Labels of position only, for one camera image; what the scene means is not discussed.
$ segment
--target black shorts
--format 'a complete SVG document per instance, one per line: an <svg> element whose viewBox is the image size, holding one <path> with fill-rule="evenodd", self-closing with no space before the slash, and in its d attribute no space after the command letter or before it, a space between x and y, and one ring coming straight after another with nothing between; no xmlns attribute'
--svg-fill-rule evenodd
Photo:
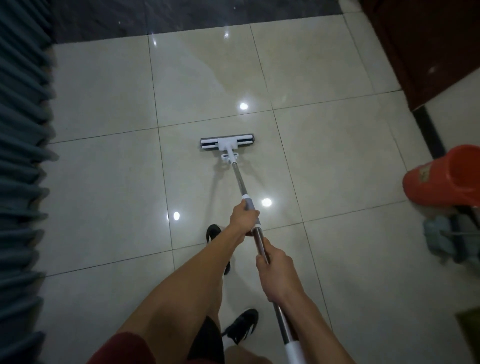
<svg viewBox="0 0 480 364"><path fill-rule="evenodd" d="M220 329L208 316L193 341L187 360L206 359L218 364L225 364L223 341Z"/></svg>

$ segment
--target red bucket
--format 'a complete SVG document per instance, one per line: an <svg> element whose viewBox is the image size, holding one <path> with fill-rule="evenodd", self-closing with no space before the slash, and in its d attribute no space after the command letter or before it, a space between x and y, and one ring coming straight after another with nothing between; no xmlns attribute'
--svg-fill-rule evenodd
<svg viewBox="0 0 480 364"><path fill-rule="evenodd" d="M480 206L480 147L457 146L403 178L407 197L424 206Z"/></svg>

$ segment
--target label on bucket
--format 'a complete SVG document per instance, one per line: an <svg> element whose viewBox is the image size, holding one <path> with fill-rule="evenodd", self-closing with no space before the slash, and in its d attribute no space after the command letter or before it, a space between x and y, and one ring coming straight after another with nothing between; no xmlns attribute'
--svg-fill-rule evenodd
<svg viewBox="0 0 480 364"><path fill-rule="evenodd" d="M428 182L428 180L430 179L430 168L432 168L431 163L419 169L420 182L422 183Z"/></svg>

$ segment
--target brown wooden door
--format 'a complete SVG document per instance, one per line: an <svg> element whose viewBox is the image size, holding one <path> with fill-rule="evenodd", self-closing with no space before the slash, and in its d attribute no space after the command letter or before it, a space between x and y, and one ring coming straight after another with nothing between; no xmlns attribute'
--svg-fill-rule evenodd
<svg viewBox="0 0 480 364"><path fill-rule="evenodd" d="M480 67L480 0L365 0L412 110Z"/></svg>

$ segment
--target person's right arm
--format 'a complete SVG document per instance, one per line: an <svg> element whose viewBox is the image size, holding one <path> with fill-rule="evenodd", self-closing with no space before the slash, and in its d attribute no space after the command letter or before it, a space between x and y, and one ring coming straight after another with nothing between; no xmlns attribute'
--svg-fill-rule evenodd
<svg viewBox="0 0 480 364"><path fill-rule="evenodd" d="M305 358L311 364L354 364L355 362L325 322L317 306L303 290L293 260L264 238L270 264L257 256L262 288L270 302L285 312L296 330Z"/></svg>

